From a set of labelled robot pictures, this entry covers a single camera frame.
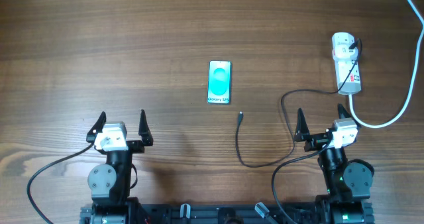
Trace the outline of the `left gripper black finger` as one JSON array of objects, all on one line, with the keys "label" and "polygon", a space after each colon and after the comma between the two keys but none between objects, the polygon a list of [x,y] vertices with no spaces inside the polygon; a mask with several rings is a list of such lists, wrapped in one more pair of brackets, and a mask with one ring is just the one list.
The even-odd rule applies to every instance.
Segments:
[{"label": "left gripper black finger", "polygon": [[107,116],[104,111],[101,112],[98,120],[95,122],[95,124],[92,126],[92,128],[89,130],[86,136],[86,141],[88,143],[94,143],[97,135],[102,131],[104,124],[106,123]]},{"label": "left gripper black finger", "polygon": [[146,112],[145,110],[140,110],[140,121],[138,126],[138,135],[141,137],[141,141],[144,146],[152,146],[154,139],[150,132],[147,120],[146,120]]}]

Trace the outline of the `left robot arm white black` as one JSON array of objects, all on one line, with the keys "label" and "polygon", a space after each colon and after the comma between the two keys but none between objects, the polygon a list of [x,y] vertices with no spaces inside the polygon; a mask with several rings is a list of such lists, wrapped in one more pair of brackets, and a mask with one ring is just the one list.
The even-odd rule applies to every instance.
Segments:
[{"label": "left robot arm white black", "polygon": [[133,155],[143,153],[154,142],[144,110],[140,112],[138,135],[139,140],[128,140],[125,124],[107,122],[105,112],[87,133],[86,141],[106,156],[106,162],[94,167],[87,178],[93,204],[82,223],[150,223],[138,198],[129,196],[137,184],[131,181],[131,171],[136,170]]}]

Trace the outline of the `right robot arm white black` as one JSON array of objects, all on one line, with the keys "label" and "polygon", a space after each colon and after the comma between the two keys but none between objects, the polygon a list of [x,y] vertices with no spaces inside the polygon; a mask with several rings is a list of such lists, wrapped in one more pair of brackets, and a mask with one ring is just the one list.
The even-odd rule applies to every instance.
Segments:
[{"label": "right robot arm white black", "polygon": [[317,223],[374,223],[370,188],[374,167],[361,159],[349,160],[345,147],[356,142],[360,125],[341,105],[339,118],[323,133],[311,134],[302,109],[297,110],[294,141],[304,142],[304,151],[318,152],[318,164],[327,187],[326,195],[315,198]]}]

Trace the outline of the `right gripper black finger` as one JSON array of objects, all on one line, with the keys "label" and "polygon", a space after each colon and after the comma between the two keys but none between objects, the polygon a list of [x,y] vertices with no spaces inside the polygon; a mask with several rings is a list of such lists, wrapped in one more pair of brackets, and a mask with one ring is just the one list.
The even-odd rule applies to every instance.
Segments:
[{"label": "right gripper black finger", "polygon": [[295,129],[295,135],[293,140],[295,142],[307,141],[311,138],[309,128],[307,126],[305,116],[303,114],[302,108],[297,110],[297,125]]},{"label": "right gripper black finger", "polygon": [[337,111],[340,119],[347,119],[352,117],[341,103],[337,105]]}]

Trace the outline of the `teal Galaxy S25 smartphone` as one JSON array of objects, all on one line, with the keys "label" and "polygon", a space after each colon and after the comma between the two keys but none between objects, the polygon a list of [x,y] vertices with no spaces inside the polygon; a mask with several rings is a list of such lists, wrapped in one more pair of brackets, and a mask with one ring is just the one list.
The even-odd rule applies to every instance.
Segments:
[{"label": "teal Galaxy S25 smartphone", "polygon": [[229,104],[231,102],[231,62],[212,60],[209,63],[207,102]]}]

